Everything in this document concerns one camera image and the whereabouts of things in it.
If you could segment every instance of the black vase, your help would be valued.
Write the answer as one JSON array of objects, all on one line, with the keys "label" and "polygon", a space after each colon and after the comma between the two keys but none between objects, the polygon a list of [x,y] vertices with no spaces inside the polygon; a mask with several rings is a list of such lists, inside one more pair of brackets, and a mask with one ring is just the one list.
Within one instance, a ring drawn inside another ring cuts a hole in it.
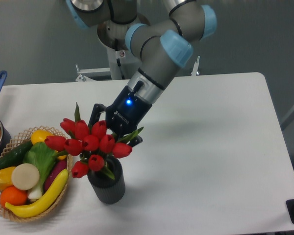
[{"label": "black vase", "polygon": [[114,157],[108,157],[109,169],[113,172],[115,179],[112,180],[100,171],[89,171],[88,180],[92,185],[98,199],[106,204],[114,204],[124,196],[125,183],[123,169],[120,161]]}]

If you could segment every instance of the blue joint cap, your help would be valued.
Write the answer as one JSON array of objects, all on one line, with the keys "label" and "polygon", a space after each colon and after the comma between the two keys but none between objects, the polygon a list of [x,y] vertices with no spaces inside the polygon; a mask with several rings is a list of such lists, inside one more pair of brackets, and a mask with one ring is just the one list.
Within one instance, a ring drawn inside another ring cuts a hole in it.
[{"label": "blue joint cap", "polygon": [[168,30],[160,37],[163,49],[170,59],[179,67],[184,68],[193,54],[192,45],[173,30]]},{"label": "blue joint cap", "polygon": [[84,21],[79,17],[79,15],[76,13],[72,3],[71,3],[71,0],[66,0],[65,1],[67,3],[67,6],[76,22],[76,24],[82,28],[82,29],[88,29],[89,27],[84,23]]},{"label": "blue joint cap", "polygon": [[128,48],[128,50],[130,52],[132,52],[132,50],[131,50],[131,41],[132,41],[133,34],[141,26],[147,26],[147,24],[137,23],[137,24],[133,25],[131,28],[129,28],[128,31],[126,32],[125,45],[126,45],[126,47]]},{"label": "blue joint cap", "polygon": [[215,11],[208,5],[202,5],[205,13],[205,30],[202,39],[214,34],[217,29],[217,17]]}]

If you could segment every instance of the white table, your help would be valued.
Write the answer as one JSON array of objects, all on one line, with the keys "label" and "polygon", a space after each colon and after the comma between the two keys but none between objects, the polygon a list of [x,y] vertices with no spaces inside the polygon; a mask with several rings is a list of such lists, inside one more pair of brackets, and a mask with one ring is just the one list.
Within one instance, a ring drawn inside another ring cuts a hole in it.
[{"label": "white table", "polygon": [[[0,119],[12,136],[40,125],[60,129],[63,118],[74,118],[75,102],[88,121],[93,104],[110,105],[124,85],[5,86]],[[0,218],[0,235],[294,230],[285,203],[294,199],[294,172],[261,74],[175,78],[139,126],[144,142],[121,160],[121,201],[104,205],[86,177],[72,179],[56,213],[31,224]]]}]

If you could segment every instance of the yellow bell pepper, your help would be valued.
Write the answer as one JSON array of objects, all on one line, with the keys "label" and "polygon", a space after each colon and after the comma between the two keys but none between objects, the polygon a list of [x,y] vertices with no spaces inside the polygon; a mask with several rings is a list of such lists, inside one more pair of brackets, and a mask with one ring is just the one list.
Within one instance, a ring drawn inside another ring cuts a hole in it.
[{"label": "yellow bell pepper", "polygon": [[[45,130],[38,129],[37,131],[34,131],[33,134],[30,136],[30,141],[32,144],[38,143],[38,142],[44,142],[47,136],[53,136],[53,133]],[[64,160],[67,157],[67,155],[59,156],[57,157],[58,160]]]},{"label": "yellow bell pepper", "polygon": [[0,190],[5,190],[7,187],[12,186],[11,175],[15,166],[11,166],[0,170]]}]

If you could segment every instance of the gray wall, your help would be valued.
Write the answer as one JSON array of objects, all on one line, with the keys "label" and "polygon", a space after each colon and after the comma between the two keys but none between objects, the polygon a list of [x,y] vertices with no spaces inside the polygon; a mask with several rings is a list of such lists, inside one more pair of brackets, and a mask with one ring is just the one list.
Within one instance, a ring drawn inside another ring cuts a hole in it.
[{"label": "gray wall", "polygon": [[[294,0],[202,0],[215,10],[216,33],[194,43],[206,74],[261,72],[279,119],[294,103]],[[139,0],[152,24],[168,18],[160,0]],[[0,0],[0,70],[6,85],[74,82],[80,69],[108,67],[96,27],[79,29],[64,0]],[[294,122],[284,131],[294,162]]]}]

